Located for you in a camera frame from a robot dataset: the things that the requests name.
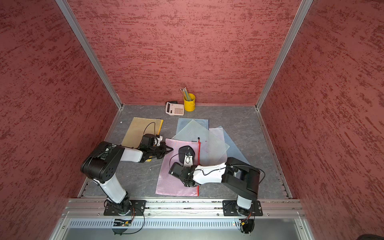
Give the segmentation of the pink mesh document bag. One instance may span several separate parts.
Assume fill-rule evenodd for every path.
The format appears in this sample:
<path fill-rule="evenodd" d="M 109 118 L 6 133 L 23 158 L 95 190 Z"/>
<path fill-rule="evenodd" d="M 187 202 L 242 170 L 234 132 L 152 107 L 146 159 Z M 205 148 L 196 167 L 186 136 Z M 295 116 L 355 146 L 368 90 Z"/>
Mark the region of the pink mesh document bag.
<path fill-rule="evenodd" d="M 196 165 L 198 163 L 198 143 L 173 139 L 166 139 L 165 143 L 166 146 L 171 148 L 171 152 L 164 156 L 156 194 L 173 197 L 197 197 L 199 195 L 198 187 L 185 186 L 191 168 L 184 169 L 184 162 L 189 148 L 192 152 L 192 164 Z"/>

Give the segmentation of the yellow mesh document bag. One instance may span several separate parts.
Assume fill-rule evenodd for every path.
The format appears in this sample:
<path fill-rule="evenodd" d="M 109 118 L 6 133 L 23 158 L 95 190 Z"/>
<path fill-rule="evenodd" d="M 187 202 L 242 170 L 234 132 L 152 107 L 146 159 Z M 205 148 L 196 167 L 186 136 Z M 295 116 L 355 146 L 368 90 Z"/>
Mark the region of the yellow mesh document bag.
<path fill-rule="evenodd" d="M 164 120 L 162 119 L 134 117 L 121 145 L 126 148 L 139 149 L 143 135 L 160 135 L 163 122 Z"/>

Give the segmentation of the green mesh document bag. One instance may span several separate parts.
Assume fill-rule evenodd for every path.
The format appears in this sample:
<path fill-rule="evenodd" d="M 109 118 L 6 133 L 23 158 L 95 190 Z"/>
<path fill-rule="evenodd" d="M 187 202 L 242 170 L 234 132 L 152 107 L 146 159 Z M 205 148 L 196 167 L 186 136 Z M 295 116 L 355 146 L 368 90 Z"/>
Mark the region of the green mesh document bag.
<path fill-rule="evenodd" d="M 199 119 L 185 119 L 178 120 L 176 135 L 174 140 L 184 142 L 194 142 L 197 144 L 197 153 L 201 153 L 201 143 L 209 133 L 209 121 Z"/>

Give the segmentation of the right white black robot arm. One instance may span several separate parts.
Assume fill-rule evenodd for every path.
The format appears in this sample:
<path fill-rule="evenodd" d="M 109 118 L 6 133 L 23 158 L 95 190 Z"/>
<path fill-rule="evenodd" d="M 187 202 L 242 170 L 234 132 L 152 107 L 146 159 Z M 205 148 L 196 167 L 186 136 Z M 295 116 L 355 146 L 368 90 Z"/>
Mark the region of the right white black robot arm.
<path fill-rule="evenodd" d="M 222 184 L 234 193 L 237 200 L 235 209 L 240 216 L 252 214 L 251 207 L 258 200 L 259 184 L 265 172 L 236 158 L 227 158 L 225 163 L 214 166 L 182 166 L 173 163 L 169 174 L 179 179 L 185 187 L 194 188 L 204 184 Z"/>

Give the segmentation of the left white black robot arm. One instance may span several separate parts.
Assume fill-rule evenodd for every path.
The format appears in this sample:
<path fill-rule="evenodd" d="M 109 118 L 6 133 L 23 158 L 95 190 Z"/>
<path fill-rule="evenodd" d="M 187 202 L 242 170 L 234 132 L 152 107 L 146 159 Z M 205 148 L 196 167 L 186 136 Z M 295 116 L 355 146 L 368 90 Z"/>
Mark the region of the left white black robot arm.
<path fill-rule="evenodd" d="M 140 145 L 135 149 L 103 141 L 84 160 L 81 172 L 95 182 L 107 196 L 105 214 L 107 211 L 113 211 L 115 215 L 125 216 L 134 209 L 128 192 L 116 176 L 119 163 L 144 163 L 152 158 L 162 159 L 173 150 L 165 142 L 155 146 Z"/>

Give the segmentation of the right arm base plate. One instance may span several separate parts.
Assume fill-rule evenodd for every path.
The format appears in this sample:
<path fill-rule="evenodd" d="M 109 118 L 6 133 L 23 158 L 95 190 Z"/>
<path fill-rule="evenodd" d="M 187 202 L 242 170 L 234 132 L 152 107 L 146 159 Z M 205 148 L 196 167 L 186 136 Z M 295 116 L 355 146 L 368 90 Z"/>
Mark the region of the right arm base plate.
<path fill-rule="evenodd" d="M 261 217 L 263 216 L 263 210 L 259 201 L 252 201 L 249 209 L 242 208 L 237 205 L 237 201 L 224 200 L 223 213 L 224 216 L 231 217 Z"/>

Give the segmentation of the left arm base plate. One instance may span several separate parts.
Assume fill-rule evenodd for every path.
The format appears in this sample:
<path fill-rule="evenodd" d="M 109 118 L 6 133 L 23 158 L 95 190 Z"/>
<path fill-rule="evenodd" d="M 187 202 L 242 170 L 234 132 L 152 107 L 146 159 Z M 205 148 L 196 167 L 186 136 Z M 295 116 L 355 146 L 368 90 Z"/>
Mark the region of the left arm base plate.
<path fill-rule="evenodd" d="M 143 216 L 147 201 L 145 200 L 130 200 L 123 201 L 120 204 L 105 200 L 104 202 L 104 216 L 117 216 L 117 217 L 133 217 Z"/>

